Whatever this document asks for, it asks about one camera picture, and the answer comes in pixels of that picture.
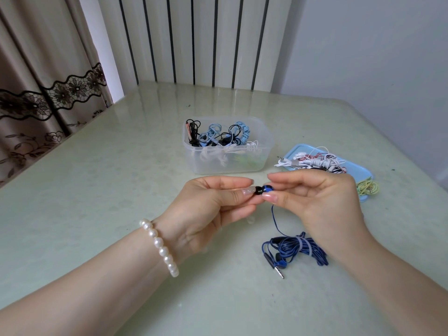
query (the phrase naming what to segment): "table surface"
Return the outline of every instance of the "table surface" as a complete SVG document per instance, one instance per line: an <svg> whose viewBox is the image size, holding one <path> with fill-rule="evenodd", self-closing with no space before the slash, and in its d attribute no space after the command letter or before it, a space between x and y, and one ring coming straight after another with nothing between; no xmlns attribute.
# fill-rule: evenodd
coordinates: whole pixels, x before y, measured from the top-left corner
<svg viewBox="0 0 448 336"><path fill-rule="evenodd" d="M143 83L0 189L0 307L81 265L168 206L195 178L184 160L189 116L265 121L276 145L256 185L297 143L326 146L370 169L381 191L362 203L390 251L448 287L448 194L344 101ZM120 335L395 335L332 259L301 255L278 277L261 253L277 236L270 206L221 231L180 266ZM283 232L298 218L277 209Z"/></svg>

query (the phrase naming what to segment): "left hand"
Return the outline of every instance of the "left hand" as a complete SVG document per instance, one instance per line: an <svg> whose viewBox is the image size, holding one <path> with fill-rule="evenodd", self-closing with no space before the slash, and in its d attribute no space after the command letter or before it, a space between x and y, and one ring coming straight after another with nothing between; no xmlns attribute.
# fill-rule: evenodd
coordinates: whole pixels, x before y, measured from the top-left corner
<svg viewBox="0 0 448 336"><path fill-rule="evenodd" d="M188 181L171 205L153 220L179 264L204 248L223 226L243 219L264 200L253 180L208 176Z"/></svg>

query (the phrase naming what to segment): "right hand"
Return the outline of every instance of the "right hand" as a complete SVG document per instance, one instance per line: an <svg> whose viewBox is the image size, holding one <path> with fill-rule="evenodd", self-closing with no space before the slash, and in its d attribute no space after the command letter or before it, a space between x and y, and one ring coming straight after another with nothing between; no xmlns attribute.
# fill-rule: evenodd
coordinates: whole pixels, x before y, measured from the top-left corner
<svg viewBox="0 0 448 336"><path fill-rule="evenodd" d="M295 213L326 253L338 261L374 242L364 223L356 183L348 174L296 170L267 176L264 200Z"/></svg>

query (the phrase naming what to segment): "vertical stripe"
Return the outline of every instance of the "vertical stripe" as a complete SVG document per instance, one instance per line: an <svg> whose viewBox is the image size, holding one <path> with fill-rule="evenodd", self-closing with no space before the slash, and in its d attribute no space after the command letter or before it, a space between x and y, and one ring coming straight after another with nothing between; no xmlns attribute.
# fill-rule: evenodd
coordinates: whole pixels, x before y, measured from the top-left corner
<svg viewBox="0 0 448 336"><path fill-rule="evenodd" d="M240 14L238 15L237 43L235 44L235 61L233 62L232 89L235 88L235 74L237 73L238 46L240 44L241 18L243 16L243 3L244 3L244 0L240 0Z"/></svg>
<svg viewBox="0 0 448 336"><path fill-rule="evenodd" d="M169 0L167 0L167 10L168 10L169 39L171 42L172 75L174 78L174 83L176 83L176 64L174 63L174 45L172 44L171 9L169 6Z"/></svg>
<svg viewBox="0 0 448 336"><path fill-rule="evenodd" d="M258 42L257 58L255 59L254 78L252 79L252 87L250 88L251 90L254 90L255 86L255 77L257 76L258 60L260 59L261 43L263 42L264 25L266 24L266 14L268 6L269 0L266 0L266 3L264 4L263 22L261 23L260 40Z"/></svg>
<svg viewBox="0 0 448 336"><path fill-rule="evenodd" d="M196 84L196 71L194 66L194 11L193 0L191 0L191 48L193 50L193 84Z"/></svg>
<svg viewBox="0 0 448 336"><path fill-rule="evenodd" d="M148 10L146 9L146 0L143 0L143 10L145 11L146 30L148 32L149 48L151 50L152 69L154 70L155 82L157 82L157 73L155 72L154 52L152 50L151 31L149 30Z"/></svg>
<svg viewBox="0 0 448 336"><path fill-rule="evenodd" d="M215 29L213 32L213 73L211 77L211 86L215 87L216 72L216 34L218 31L218 0L215 0Z"/></svg>
<svg viewBox="0 0 448 336"><path fill-rule="evenodd" d="M128 39L129 52L131 53L132 66L134 67L135 81L137 81L137 85L138 85L137 68L135 68L134 54L132 53L131 40L129 39L129 32L128 32L128 26L126 24L125 11L123 9L122 1L121 0L118 0L118 1L120 2L121 16L123 17L123 24L125 25L126 38Z"/></svg>

